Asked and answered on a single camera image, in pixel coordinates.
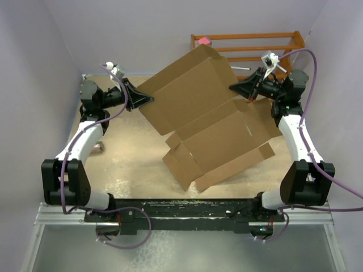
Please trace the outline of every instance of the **wooden shelf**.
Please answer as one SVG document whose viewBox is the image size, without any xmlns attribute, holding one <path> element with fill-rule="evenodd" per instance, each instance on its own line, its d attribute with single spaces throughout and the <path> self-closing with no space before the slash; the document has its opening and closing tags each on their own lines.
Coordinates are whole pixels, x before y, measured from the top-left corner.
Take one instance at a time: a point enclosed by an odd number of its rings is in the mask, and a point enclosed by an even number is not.
<svg viewBox="0 0 363 272">
<path fill-rule="evenodd" d="M 218 52 L 247 52 L 247 51 L 274 51 L 284 50 L 284 54 L 292 50 L 304 48 L 305 43 L 301 37 L 300 32 L 278 32 L 278 33 L 249 33 L 249 34 L 226 34 L 226 35 L 191 35 L 191 50 L 196 47 L 196 41 L 208 37 L 213 40 L 239 40 L 239 39 L 276 39 L 276 38 L 290 38 L 289 43 L 286 45 L 264 45 L 264 46 L 242 46 L 242 47 L 219 47 L 215 48 Z M 243 62 L 243 61 L 261 61 L 261 57 L 227 57 L 229 62 Z M 288 73 L 291 72 L 292 66 L 290 63 L 290 56 L 281 60 L 280 65 L 285 68 Z M 285 73 L 276 73 L 277 79 L 281 80 L 286 77 Z M 244 79 L 248 75 L 237 76 L 238 80 Z"/>
</svg>

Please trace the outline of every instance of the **open cardboard box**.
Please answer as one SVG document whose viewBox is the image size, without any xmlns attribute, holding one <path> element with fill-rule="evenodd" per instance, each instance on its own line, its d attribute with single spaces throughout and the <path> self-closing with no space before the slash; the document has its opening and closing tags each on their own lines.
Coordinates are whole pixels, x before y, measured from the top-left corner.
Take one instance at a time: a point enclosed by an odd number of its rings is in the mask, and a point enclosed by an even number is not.
<svg viewBox="0 0 363 272">
<path fill-rule="evenodd" d="M 192 181 L 205 190 L 275 154 L 269 101 L 232 99 L 236 82 L 227 59 L 200 45 L 138 86 L 155 99 L 140 112 L 159 134 L 174 131 L 163 161 L 184 190 Z"/>
</svg>

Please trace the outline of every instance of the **glass panel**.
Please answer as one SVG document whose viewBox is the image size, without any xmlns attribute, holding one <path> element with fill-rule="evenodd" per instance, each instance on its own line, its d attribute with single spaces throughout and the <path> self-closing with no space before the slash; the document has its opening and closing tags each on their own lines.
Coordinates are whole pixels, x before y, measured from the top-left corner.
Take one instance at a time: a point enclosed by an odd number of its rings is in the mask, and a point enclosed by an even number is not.
<svg viewBox="0 0 363 272">
<path fill-rule="evenodd" d="M 117 240 L 131 245 L 145 235 Z M 250 235 L 207 231 L 154 231 L 132 250 L 95 239 L 95 226 L 45 226 L 34 271 L 336 271 L 322 225 L 290 226 L 266 244 Z"/>
</svg>

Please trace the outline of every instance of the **beige floor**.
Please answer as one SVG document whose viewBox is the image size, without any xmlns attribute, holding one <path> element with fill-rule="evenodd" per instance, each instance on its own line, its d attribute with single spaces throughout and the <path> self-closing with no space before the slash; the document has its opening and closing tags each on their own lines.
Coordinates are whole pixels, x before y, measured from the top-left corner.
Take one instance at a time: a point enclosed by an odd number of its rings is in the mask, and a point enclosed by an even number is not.
<svg viewBox="0 0 363 272">
<path fill-rule="evenodd" d="M 141 84 L 146 76 L 130 76 L 135 85 Z M 107 76 L 94 76 L 104 91 L 113 87 Z M 111 115 L 120 107 L 111 108 Z M 75 117 L 73 133 L 78 126 Z M 250 198 L 258 192 L 278 188 L 290 167 L 290 155 L 283 137 L 269 142 L 276 156 L 247 169 L 199 193 L 194 183 L 185 192 L 174 179 L 162 158 L 168 151 L 165 140 L 138 111 L 124 112 L 110 122 L 102 154 L 91 155 L 86 171 L 93 189 L 105 190 L 117 198 Z"/>
</svg>

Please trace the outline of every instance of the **pink object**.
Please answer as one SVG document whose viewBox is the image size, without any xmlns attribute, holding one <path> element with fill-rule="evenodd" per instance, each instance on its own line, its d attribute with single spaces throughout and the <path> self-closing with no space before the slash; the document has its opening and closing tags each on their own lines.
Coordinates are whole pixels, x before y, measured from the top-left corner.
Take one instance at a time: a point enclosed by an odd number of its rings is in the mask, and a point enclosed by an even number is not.
<svg viewBox="0 0 363 272">
<path fill-rule="evenodd" d="M 212 45 L 212 41 L 208 37 L 203 37 L 200 40 L 198 40 L 198 44 Z"/>
</svg>

